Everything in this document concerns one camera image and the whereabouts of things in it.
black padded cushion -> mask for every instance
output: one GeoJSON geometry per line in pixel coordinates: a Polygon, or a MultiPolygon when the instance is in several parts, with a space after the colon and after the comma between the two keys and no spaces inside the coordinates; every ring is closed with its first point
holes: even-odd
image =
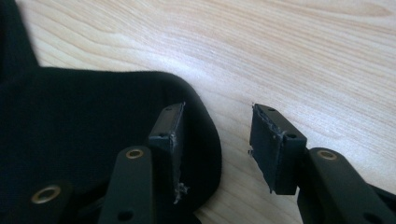
{"type": "Polygon", "coordinates": [[[106,183],[119,151],[143,145],[162,109],[185,102],[177,205],[157,196],[158,223],[199,223],[192,212],[219,185],[219,135],[193,88],[162,72],[39,67],[13,1],[0,3],[0,218],[22,193],[66,179],[83,194],[106,183]]]}

